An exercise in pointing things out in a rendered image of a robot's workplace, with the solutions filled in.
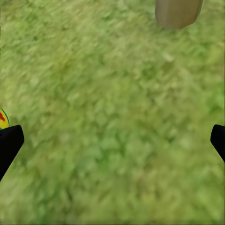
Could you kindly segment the easter egg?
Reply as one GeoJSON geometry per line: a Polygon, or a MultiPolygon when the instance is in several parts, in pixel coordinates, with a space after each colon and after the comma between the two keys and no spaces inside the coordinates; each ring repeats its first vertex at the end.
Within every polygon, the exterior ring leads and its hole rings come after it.
{"type": "Polygon", "coordinates": [[[9,118],[7,113],[0,107],[0,130],[4,128],[9,128],[9,118]]]}

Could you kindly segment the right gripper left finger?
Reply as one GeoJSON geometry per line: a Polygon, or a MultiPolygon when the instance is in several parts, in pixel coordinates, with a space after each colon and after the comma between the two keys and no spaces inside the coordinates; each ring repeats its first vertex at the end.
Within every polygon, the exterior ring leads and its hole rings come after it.
{"type": "Polygon", "coordinates": [[[21,125],[0,130],[0,180],[4,177],[23,144],[24,135],[21,125]]]}

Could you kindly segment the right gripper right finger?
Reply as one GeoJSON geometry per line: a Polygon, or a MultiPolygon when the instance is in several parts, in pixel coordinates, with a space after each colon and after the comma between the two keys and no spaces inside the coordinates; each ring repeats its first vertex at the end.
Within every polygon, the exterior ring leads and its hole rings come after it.
{"type": "Polygon", "coordinates": [[[225,162],[225,127],[214,125],[210,141],[225,162]]]}

